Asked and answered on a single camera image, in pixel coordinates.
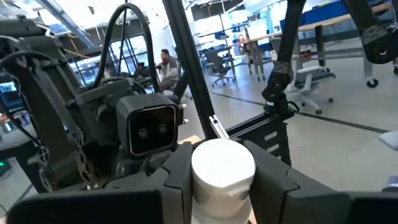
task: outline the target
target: concrete floor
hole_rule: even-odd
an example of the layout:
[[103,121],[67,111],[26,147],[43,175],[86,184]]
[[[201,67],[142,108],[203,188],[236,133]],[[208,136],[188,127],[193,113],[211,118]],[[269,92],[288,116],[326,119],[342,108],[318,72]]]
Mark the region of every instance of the concrete floor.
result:
[[[344,42],[331,48],[353,45],[360,43]],[[305,67],[316,64],[309,62]],[[296,114],[286,121],[293,167],[336,190],[380,191],[390,175],[398,175],[398,152],[377,139],[379,132],[398,129],[398,77],[391,64],[374,65],[373,74],[380,84],[369,89],[363,78],[361,58],[329,60],[326,64],[336,74],[336,80],[326,83],[316,98],[322,116]],[[268,75],[272,64],[264,68]],[[225,128],[260,114],[262,106],[256,102],[264,102],[261,91],[266,83],[250,76],[246,66],[236,70],[238,82],[226,86],[212,88],[213,78],[206,76],[213,107]],[[334,97],[334,103],[327,102],[329,96]],[[202,138],[193,101],[185,99],[184,103],[188,105],[185,117],[190,122],[180,127],[179,139],[194,134]],[[315,114],[312,108],[302,111]],[[0,203],[8,209],[24,192],[34,194],[34,189],[17,190],[29,185],[15,164],[12,175],[0,180]]]

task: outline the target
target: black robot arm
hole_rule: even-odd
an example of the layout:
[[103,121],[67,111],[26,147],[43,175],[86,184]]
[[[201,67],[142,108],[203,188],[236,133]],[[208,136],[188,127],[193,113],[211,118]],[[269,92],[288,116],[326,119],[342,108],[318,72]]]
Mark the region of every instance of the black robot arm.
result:
[[[278,58],[268,79],[268,85],[261,93],[269,105],[268,113],[271,114],[287,112],[284,90],[292,81],[292,54],[305,2],[306,0],[287,1],[285,27]],[[392,23],[387,28],[382,26],[366,0],[344,0],[343,2],[359,30],[367,59],[377,64],[394,60],[398,56],[397,24]]]

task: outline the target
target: chair wheel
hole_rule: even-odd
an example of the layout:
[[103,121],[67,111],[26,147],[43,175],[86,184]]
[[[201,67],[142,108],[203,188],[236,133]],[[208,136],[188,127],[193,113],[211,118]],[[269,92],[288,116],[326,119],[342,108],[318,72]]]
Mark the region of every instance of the chair wheel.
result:
[[371,83],[370,81],[367,81],[367,82],[366,82],[366,85],[367,85],[369,88],[375,88],[375,87],[377,87],[377,86],[379,85],[379,80],[373,78],[373,83]]

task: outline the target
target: white cup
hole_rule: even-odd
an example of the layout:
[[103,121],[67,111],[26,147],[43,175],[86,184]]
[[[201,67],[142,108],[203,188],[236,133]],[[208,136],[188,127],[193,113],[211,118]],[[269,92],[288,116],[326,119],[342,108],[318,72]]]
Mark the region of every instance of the white cup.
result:
[[230,139],[212,139],[192,154],[193,197],[215,218],[230,218],[248,197],[256,165],[249,150]]

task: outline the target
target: metal bracket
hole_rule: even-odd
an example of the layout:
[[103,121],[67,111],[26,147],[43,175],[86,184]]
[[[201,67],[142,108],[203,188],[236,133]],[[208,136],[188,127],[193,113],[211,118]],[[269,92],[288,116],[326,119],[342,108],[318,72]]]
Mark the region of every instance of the metal bracket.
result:
[[221,139],[229,139],[229,135],[225,131],[225,128],[221,124],[221,122],[218,120],[216,115],[210,116],[210,123],[211,127],[215,130],[217,136]]

